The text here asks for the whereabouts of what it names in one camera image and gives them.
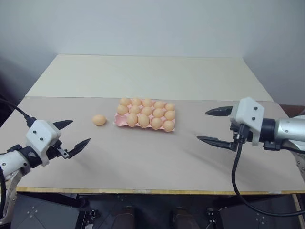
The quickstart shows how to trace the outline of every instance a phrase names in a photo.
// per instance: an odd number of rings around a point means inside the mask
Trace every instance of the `black cable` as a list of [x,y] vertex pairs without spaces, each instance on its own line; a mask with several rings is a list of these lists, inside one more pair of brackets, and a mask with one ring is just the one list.
[[232,185],[233,185],[234,191],[236,192],[236,195],[240,198],[240,200],[245,205],[247,205],[249,208],[251,208],[252,210],[257,211],[257,212],[259,212],[261,214],[264,214],[264,215],[268,215],[268,216],[289,217],[289,216],[298,216],[298,215],[301,215],[301,214],[305,214],[305,210],[295,211],[295,212],[290,212],[290,213],[272,213],[272,212],[263,211],[263,210],[260,210],[256,207],[252,206],[248,201],[246,201],[243,198],[243,196],[240,194],[240,192],[237,189],[236,181],[235,181],[236,168],[237,168],[237,164],[238,164],[241,152],[242,152],[242,148],[243,148],[243,144],[239,143],[237,153],[236,153],[236,157],[235,157],[235,161],[234,161],[233,168],[232,168],[232,173],[231,173]]
[[3,174],[1,166],[0,166],[0,182],[1,182],[0,219],[2,219],[4,205],[5,205],[5,201],[6,201],[6,185],[5,185],[5,178],[4,178],[4,174]]
[[5,100],[5,99],[1,99],[0,98],[0,103],[3,103],[3,104],[7,104],[8,106],[16,109],[19,113],[21,113],[25,119],[27,119],[29,117],[29,115],[27,115],[23,110],[21,110],[19,107],[17,107],[15,104]]

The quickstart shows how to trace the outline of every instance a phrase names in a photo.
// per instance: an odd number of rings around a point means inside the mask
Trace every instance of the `white wall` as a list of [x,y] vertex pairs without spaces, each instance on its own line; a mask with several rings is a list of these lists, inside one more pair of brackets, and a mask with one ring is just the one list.
[[304,0],[0,0],[0,92],[22,99],[57,53],[242,56],[276,102],[305,104],[304,11]]

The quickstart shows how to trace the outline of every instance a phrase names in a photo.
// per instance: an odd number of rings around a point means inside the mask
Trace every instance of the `egg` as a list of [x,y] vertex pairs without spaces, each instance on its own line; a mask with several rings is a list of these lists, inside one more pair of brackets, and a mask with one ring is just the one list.
[[153,102],[150,99],[144,99],[143,102],[142,102],[142,105],[143,106],[152,106]]
[[156,118],[161,118],[164,115],[164,110],[162,110],[161,108],[156,108],[152,114]]
[[153,118],[151,120],[151,126],[155,130],[159,129],[162,126],[162,120],[160,118]]
[[123,105],[123,106],[128,106],[129,104],[131,104],[132,101],[130,99],[125,99],[125,98],[122,98],[120,100],[120,105]]
[[134,125],[136,125],[138,122],[138,116],[134,113],[131,113],[127,116],[126,122],[128,126],[134,127]]
[[126,106],[119,105],[117,111],[119,115],[124,115],[128,112],[128,108]]
[[155,108],[163,108],[164,107],[164,102],[162,101],[157,101],[153,105]]
[[153,113],[153,110],[150,107],[143,107],[141,110],[141,114],[150,116]]
[[173,128],[175,127],[175,123],[173,123],[173,121],[166,120],[163,123],[163,127],[164,127],[165,131],[168,132],[168,131],[173,130]]
[[167,111],[164,115],[164,117],[167,119],[167,120],[173,120],[175,119],[176,117],[176,112],[175,111]]
[[132,100],[132,105],[136,105],[136,106],[142,105],[141,99],[134,98],[134,99]]
[[165,109],[168,110],[168,111],[174,111],[176,109],[176,105],[175,104],[166,104],[165,105]]
[[147,117],[146,115],[142,114],[139,116],[138,119],[139,119],[139,124],[141,127],[145,128],[149,125],[150,120],[149,120],[149,117]]
[[107,119],[105,118],[105,116],[98,114],[92,118],[92,121],[95,125],[104,125]]
[[140,113],[141,109],[137,106],[137,105],[133,105],[130,109],[129,109],[129,113],[135,113],[136,115],[138,113]]

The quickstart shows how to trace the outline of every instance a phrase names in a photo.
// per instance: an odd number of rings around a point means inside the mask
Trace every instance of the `pink egg tray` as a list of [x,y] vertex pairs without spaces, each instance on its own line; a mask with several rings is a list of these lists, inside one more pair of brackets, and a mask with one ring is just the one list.
[[[152,106],[151,106],[151,109],[152,109],[152,112],[156,109],[153,105],[154,105],[154,103],[156,102],[155,100],[152,100],[152,102],[153,102],[153,104],[152,104]],[[129,104],[128,106],[127,106],[127,108],[128,108],[128,110],[130,109],[132,107],[132,105],[131,104]],[[140,106],[138,106],[141,110],[142,110],[142,108],[144,108],[144,106],[143,105],[140,105]],[[120,114],[118,114],[118,113],[116,113],[115,114],[115,121],[114,121],[114,123],[117,125],[117,126],[125,126],[125,125],[128,125],[127,124],[127,121],[126,121],[126,119],[127,119],[127,116],[129,115],[129,112],[127,112],[126,114],[124,114],[124,115],[120,115]],[[149,117],[149,119],[150,119],[150,122],[151,122],[151,120],[153,119],[153,118],[155,118],[152,114],[150,115],[150,116],[148,116]],[[166,121],[167,119],[164,117],[164,116],[162,116],[162,117],[160,117],[160,119],[162,120],[162,123],[164,122],[164,121]],[[176,119],[173,119],[173,120],[171,120],[174,124],[176,124]],[[153,127],[151,126],[151,123],[149,123],[149,125],[148,126],[146,126],[146,127],[142,127],[142,126],[140,126],[141,128],[143,128],[143,129],[146,129],[146,128],[151,128],[151,129],[153,129]]]

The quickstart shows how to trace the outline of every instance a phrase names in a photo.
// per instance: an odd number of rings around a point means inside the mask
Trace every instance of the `wooden table edge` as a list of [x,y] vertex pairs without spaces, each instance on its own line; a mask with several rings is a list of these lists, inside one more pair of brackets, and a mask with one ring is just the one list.
[[[234,191],[207,190],[163,190],[163,189],[98,189],[98,188],[48,188],[48,187],[17,187],[19,192],[49,193],[107,193],[107,194],[192,194],[192,195],[235,195]],[[243,195],[293,194],[305,193],[305,190],[284,191],[241,191]]]

